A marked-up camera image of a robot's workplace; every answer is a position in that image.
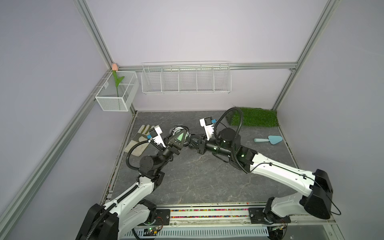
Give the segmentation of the green charger cube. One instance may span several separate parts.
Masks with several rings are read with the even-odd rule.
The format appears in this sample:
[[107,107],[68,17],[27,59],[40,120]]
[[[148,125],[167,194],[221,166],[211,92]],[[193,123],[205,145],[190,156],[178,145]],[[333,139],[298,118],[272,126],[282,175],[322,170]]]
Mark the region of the green charger cube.
[[176,141],[183,143],[185,141],[185,133],[180,133],[176,138]]

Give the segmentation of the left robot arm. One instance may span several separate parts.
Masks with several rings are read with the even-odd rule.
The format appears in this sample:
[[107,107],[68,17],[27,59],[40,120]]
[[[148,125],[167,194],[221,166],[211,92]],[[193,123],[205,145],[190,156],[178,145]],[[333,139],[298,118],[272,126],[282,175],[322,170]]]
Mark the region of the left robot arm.
[[145,199],[163,181],[162,168],[179,154],[187,137],[183,129],[172,136],[155,156],[144,156],[137,181],[110,202],[93,205],[76,236],[78,240],[119,240],[136,226],[155,221],[157,206]]

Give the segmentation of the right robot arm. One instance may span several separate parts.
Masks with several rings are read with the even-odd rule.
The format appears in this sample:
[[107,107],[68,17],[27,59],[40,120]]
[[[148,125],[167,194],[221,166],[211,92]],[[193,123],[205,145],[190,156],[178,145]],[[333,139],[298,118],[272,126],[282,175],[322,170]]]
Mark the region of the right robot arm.
[[277,181],[296,193],[285,197],[270,197],[265,207],[252,214],[258,224],[282,223],[291,215],[309,214],[328,220],[334,214],[333,187],[327,172],[297,169],[274,161],[241,144],[240,130],[244,123],[243,111],[233,107],[218,119],[200,120],[205,129],[203,135],[190,135],[189,147],[199,154],[211,152],[219,160],[227,157],[227,163],[246,174],[257,174]]

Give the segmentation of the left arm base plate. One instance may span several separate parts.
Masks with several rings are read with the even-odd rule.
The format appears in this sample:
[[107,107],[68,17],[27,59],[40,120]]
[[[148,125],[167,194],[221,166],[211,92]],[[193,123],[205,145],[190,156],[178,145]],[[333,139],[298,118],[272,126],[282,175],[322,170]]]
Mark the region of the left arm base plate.
[[168,226],[171,220],[170,209],[151,211],[148,218],[140,226]]

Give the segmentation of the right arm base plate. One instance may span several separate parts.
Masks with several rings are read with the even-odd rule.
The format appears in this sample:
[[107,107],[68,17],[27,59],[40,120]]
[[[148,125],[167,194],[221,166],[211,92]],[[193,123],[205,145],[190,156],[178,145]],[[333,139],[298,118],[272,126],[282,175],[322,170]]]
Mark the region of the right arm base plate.
[[291,223],[291,218],[289,216],[279,217],[272,211],[267,211],[265,208],[261,207],[249,208],[249,216],[252,224],[273,225]]

